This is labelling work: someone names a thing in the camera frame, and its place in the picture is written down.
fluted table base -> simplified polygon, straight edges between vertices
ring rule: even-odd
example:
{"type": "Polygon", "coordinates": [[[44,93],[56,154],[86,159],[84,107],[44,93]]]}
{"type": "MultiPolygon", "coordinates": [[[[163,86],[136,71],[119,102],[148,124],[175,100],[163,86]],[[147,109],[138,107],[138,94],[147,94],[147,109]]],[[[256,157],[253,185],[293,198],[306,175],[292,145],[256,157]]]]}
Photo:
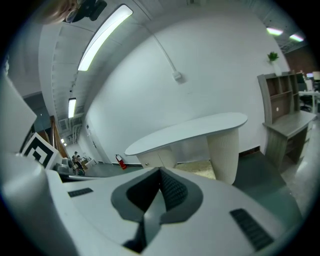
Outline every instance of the fluted table base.
{"type": "Polygon", "coordinates": [[[206,137],[216,179],[233,184],[239,159],[239,131],[222,132],[206,137]]]}

potted plant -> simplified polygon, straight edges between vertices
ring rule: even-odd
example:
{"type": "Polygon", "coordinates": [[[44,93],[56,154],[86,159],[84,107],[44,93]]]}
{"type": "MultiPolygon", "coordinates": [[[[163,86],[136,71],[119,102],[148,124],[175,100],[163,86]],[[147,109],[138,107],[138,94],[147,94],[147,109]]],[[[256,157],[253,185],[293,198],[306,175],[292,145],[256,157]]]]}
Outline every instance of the potted plant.
{"type": "Polygon", "coordinates": [[[273,66],[274,73],[277,77],[282,75],[282,71],[278,66],[277,59],[279,58],[278,53],[272,51],[268,54],[269,63],[273,66]]]}

green plant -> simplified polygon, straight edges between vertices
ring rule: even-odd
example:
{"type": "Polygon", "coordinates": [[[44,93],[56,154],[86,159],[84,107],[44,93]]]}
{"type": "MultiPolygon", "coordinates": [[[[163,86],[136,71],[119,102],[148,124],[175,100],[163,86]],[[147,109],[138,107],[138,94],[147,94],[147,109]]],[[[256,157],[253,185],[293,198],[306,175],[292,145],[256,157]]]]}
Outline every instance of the green plant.
{"type": "Polygon", "coordinates": [[[279,58],[278,53],[272,51],[270,54],[268,54],[268,58],[270,62],[274,62],[276,59],[279,58]]]}

ceiling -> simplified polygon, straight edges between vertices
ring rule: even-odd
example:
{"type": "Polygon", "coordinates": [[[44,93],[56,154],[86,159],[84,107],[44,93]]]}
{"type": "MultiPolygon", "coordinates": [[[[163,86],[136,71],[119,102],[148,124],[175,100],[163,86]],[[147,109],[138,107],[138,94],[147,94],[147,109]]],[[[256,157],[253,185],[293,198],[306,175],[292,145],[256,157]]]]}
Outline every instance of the ceiling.
{"type": "MultiPolygon", "coordinates": [[[[38,73],[43,98],[51,116],[59,121],[61,137],[71,135],[74,125],[81,124],[84,105],[96,77],[108,64],[110,57],[121,49],[130,37],[144,23],[166,12],[190,4],[205,4],[206,0],[105,0],[107,7],[96,21],[84,18],[75,23],[45,25],[38,42],[38,73]],[[87,44],[103,21],[120,5],[126,4],[133,10],[103,43],[91,66],[86,72],[78,72],[78,65],[87,44]],[[76,118],[68,119],[68,99],[76,97],[76,118]]],[[[281,50],[286,53],[305,45],[289,39],[292,34],[304,36],[293,20],[273,2],[267,0],[235,0],[242,2],[266,27],[284,30],[275,36],[281,50]]]]}

black baseboard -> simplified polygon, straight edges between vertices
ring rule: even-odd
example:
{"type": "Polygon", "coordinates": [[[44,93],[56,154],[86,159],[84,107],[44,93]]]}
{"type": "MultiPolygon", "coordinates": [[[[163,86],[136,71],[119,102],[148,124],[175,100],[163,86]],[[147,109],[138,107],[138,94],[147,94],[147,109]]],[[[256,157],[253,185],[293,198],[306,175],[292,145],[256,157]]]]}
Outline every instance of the black baseboard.
{"type": "Polygon", "coordinates": [[[245,157],[247,155],[250,155],[250,154],[253,154],[253,153],[256,153],[259,151],[260,151],[260,146],[256,146],[254,148],[251,148],[249,150],[246,150],[246,151],[239,153],[239,158],[245,157]]]}
{"type": "MultiPolygon", "coordinates": [[[[120,164],[118,162],[113,162],[112,165],[113,166],[120,166],[120,164]]],[[[142,167],[142,164],[140,164],[140,163],[125,163],[125,165],[128,167],[142,167]]]]}

